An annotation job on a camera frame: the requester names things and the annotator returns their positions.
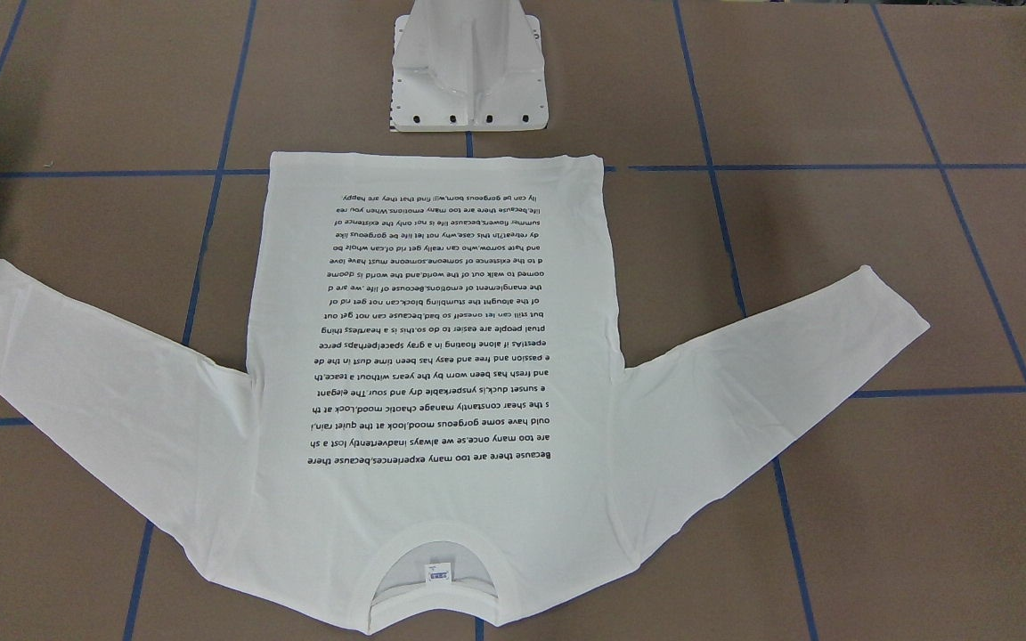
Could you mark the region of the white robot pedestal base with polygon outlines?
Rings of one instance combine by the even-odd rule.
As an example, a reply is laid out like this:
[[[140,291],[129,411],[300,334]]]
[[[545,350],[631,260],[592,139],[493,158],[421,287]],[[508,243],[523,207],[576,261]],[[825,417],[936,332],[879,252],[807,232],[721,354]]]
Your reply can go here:
[[[390,127],[541,130],[549,122],[539,21],[518,1],[417,1],[394,27]]]

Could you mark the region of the white long-sleeve printed shirt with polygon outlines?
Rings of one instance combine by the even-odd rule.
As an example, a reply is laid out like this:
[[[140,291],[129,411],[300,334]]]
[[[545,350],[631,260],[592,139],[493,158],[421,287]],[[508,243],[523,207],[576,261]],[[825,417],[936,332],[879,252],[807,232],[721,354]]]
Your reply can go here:
[[[928,331],[864,266],[626,368],[603,177],[277,151],[243,372],[0,261],[0,396],[207,580],[367,634],[536,615]]]

